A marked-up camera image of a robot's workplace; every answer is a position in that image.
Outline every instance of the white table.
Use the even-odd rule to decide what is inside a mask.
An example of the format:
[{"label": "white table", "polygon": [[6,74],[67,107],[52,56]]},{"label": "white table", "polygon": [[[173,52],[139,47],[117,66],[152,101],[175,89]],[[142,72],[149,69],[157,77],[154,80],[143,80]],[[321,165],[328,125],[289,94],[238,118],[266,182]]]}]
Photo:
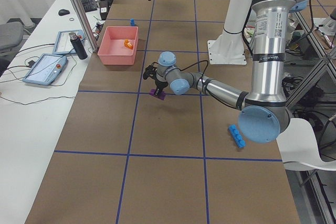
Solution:
[{"label": "white table", "polygon": [[[58,16],[62,8],[70,10],[70,14]],[[87,16],[93,27],[97,22],[94,16],[100,18],[99,10],[88,12]],[[71,29],[81,29],[81,26],[70,0],[56,0],[22,49],[55,43],[59,31]],[[15,80],[0,83],[2,96],[22,103],[63,95],[74,97],[89,62],[89,47],[85,41],[87,59],[74,56],[77,65],[63,86],[32,87]],[[28,57],[52,53],[52,49],[53,46],[26,50],[12,61],[10,67],[24,65]],[[68,66],[53,84],[62,84],[75,64],[71,57],[68,59]],[[29,69],[11,70],[17,77],[23,77]],[[13,75],[6,71],[0,82],[12,79]],[[54,99],[23,106],[0,99],[0,223],[25,222],[72,103],[73,99]]]}]

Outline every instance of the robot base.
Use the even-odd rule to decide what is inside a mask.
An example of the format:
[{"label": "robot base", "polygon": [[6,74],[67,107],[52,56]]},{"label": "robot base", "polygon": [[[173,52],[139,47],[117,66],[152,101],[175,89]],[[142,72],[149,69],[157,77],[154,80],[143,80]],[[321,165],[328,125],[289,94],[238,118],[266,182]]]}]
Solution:
[{"label": "robot base", "polygon": [[209,62],[215,64],[246,65],[244,48],[241,54],[233,55],[229,50],[221,49],[220,41],[222,35],[217,40],[208,40]]}]

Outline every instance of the chair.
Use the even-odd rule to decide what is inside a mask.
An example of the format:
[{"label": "chair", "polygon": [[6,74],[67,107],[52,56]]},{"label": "chair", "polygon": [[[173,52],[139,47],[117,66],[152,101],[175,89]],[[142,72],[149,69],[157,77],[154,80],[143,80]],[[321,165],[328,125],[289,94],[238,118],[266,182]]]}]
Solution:
[{"label": "chair", "polygon": [[20,22],[0,25],[0,57],[18,53],[18,51],[12,49],[22,41],[23,31],[23,25]]},{"label": "chair", "polygon": [[301,185],[318,170],[336,171],[336,161],[324,162],[321,159],[313,128],[304,119],[292,118],[277,142],[286,170],[314,170]]}]

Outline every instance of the metal pole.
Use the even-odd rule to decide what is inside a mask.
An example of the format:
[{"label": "metal pole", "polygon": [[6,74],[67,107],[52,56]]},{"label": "metal pole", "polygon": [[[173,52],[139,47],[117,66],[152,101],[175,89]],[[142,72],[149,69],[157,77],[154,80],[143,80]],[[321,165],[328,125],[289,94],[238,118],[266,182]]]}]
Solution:
[{"label": "metal pole", "polygon": [[80,0],[70,0],[72,3],[73,8],[75,9],[75,12],[78,16],[79,22],[83,28],[83,31],[86,35],[86,38],[88,39],[90,46],[92,48],[93,52],[97,52],[98,45],[95,37],[93,36],[93,32],[90,27],[90,23],[88,21],[88,18],[86,17],[84,8],[82,6],[82,3]]}]

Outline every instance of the orange toy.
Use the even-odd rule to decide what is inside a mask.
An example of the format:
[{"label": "orange toy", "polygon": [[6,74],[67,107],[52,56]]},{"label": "orange toy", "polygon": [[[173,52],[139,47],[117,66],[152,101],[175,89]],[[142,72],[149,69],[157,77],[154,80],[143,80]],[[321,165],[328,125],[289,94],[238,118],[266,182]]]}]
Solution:
[{"label": "orange toy", "polygon": [[129,48],[129,49],[133,49],[133,45],[132,45],[132,43],[130,43],[128,41],[128,39],[124,40],[124,46],[127,47],[127,48]]}]

